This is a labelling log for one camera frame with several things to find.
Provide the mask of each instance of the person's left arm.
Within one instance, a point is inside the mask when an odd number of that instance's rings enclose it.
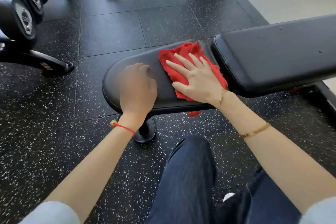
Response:
[[[148,68],[138,63],[127,67],[118,78],[123,111],[118,123],[133,131],[140,128],[157,97],[156,83],[146,75]],[[44,219],[47,219],[47,223],[74,223],[74,218],[64,216],[70,212],[69,215],[73,217],[71,209],[77,214],[80,223],[84,223],[132,136],[131,131],[115,127],[40,205],[49,203],[49,206],[32,212],[23,223],[42,223]],[[55,209],[50,211],[54,203],[58,212]],[[43,214],[49,216],[41,220]]]

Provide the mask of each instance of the red towel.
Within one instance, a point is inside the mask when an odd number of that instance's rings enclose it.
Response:
[[[209,66],[212,69],[212,72],[215,74],[216,78],[218,79],[218,81],[220,82],[220,84],[222,85],[223,88],[227,88],[228,87],[228,83],[226,82],[226,80],[224,79],[224,77],[222,76],[221,72],[219,71],[219,67],[214,65],[203,53],[202,48],[200,48],[200,46],[198,45],[197,42],[195,43],[185,43],[180,45],[179,47],[176,47],[174,49],[168,49],[168,50],[161,50],[159,51],[159,60],[161,62],[161,65],[163,66],[163,69],[168,73],[170,79],[173,82],[181,82],[184,85],[189,85],[188,80],[181,75],[180,73],[176,72],[174,69],[170,68],[167,64],[166,64],[166,60],[169,60],[171,62],[174,62],[176,64],[179,64],[181,66],[182,65],[181,62],[179,62],[179,60],[177,58],[175,58],[174,54],[177,53],[179,55],[181,55],[182,57],[186,58],[187,60],[191,61],[191,63],[194,64],[194,62],[192,61],[191,57],[189,56],[189,53],[192,53],[196,56],[196,58],[198,58],[200,60],[200,57],[203,57],[209,64]],[[191,98],[188,98],[187,96],[183,95],[182,93],[178,92],[177,90],[175,90],[177,98],[184,98],[186,100],[189,101],[194,101]]]

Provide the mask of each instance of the forearm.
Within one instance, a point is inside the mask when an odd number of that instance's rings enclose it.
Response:
[[[242,135],[265,124],[231,92],[225,94],[220,110]],[[314,203],[336,196],[336,179],[275,128],[269,127],[247,137],[246,143],[267,174],[301,213]]]
[[[123,124],[131,128],[132,125],[127,125],[127,122]],[[81,223],[84,223],[132,136],[132,133],[124,128],[114,128],[45,201],[60,201],[70,206],[77,213]]]

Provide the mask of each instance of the person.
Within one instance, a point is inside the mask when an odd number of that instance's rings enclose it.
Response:
[[[227,195],[214,206],[211,190],[216,163],[209,142],[185,136],[171,152],[146,223],[336,223],[336,179],[286,136],[224,90],[208,63],[190,54],[193,63],[167,64],[189,82],[173,87],[219,109],[262,168],[246,191]],[[157,97],[146,75],[149,66],[135,64],[122,72],[118,124],[21,224],[84,223],[96,204],[133,133],[140,128]]]

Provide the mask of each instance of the dark blue pants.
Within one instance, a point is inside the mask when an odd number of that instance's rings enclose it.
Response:
[[[171,152],[148,224],[296,224],[300,213],[263,169],[247,189],[214,207],[216,163],[209,142],[186,136]]]

